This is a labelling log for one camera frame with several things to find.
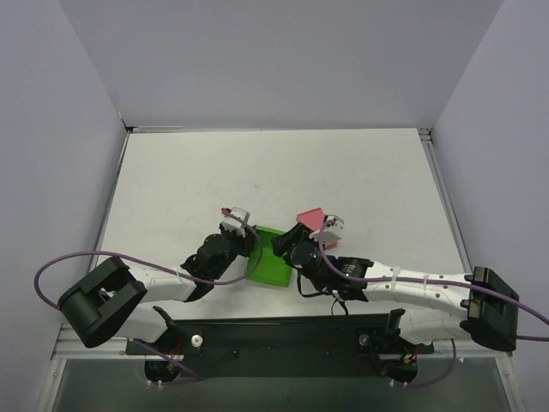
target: pink block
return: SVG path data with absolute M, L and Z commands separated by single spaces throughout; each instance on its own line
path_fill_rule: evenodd
M 324 212 L 322 208 L 307 210 L 306 212 L 301 212 L 298 214 L 295 220 L 299 223 L 303 223 L 313 232 L 316 232 L 323 226 Z M 329 243 L 325 246 L 325 249 L 329 249 L 335 245 L 337 245 L 337 242 Z

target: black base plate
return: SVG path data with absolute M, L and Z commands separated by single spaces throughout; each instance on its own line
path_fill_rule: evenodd
M 389 315 L 177 320 L 185 336 L 203 336 L 199 354 L 187 352 L 184 364 L 204 378 L 378 376 L 375 354 L 411 354 L 415 347 L 385 336 Z M 359 344 L 367 335 L 368 348 Z M 155 343 L 173 348 L 177 342 Z M 421 345 L 421 354 L 433 353 Z M 126 354 L 150 354 L 129 343 Z

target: gray wall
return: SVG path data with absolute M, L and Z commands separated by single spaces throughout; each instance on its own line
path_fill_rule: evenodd
M 0 56 L 0 410 L 27 411 L 61 324 L 33 273 L 93 246 L 124 128 L 57 2 L 3 2 Z M 82 266 L 47 272 L 47 294 Z
M 433 126 L 502 0 L 60 0 L 129 125 Z
M 549 314 L 549 2 L 506 0 L 434 128 L 473 264 L 493 267 Z M 549 336 L 530 315 L 522 334 Z M 547 344 L 514 363 L 529 410 L 547 410 Z

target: cable tie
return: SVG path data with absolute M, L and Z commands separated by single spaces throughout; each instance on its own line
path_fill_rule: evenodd
M 344 302 L 344 299 L 340 297 L 340 294 L 337 290 L 332 290 L 332 296 L 338 301 L 338 302 Z
M 394 266 L 391 269 L 393 270 L 393 275 L 391 276 L 391 293 L 394 295 L 395 294 L 395 289 L 396 289 L 396 278 L 401 273 L 401 267 L 400 266 Z
M 172 270 L 175 272 L 175 276 L 178 277 L 179 281 L 183 283 L 183 278 L 181 277 L 181 274 L 179 273 L 180 269 L 181 268 L 179 268 L 178 266 L 174 266 Z
M 427 297 L 427 280 L 429 280 L 430 273 L 425 273 L 423 275 L 423 297 Z

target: green tray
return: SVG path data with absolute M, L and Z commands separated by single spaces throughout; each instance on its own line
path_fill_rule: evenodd
M 271 239 L 284 232 L 264 226 L 256 226 L 256 230 L 263 243 L 263 258 L 256 270 L 248 276 L 248 279 L 286 288 L 292 278 L 292 268 L 287 266 L 280 257 L 273 254 L 273 246 L 271 245 Z M 248 270 L 254 265 L 258 257 L 259 245 L 256 243 L 248 259 Z

